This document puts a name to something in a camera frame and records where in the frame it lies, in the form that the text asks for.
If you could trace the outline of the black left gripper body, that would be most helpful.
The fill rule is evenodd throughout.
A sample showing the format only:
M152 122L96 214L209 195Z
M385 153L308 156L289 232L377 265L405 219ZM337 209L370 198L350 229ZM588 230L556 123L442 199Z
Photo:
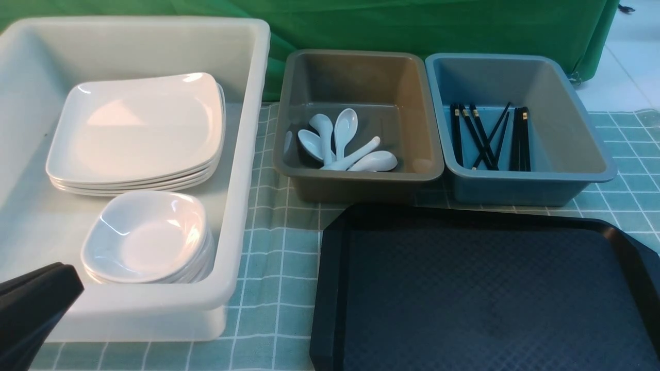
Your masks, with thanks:
M2 282L1 369L29 369L83 291L76 269L61 262Z

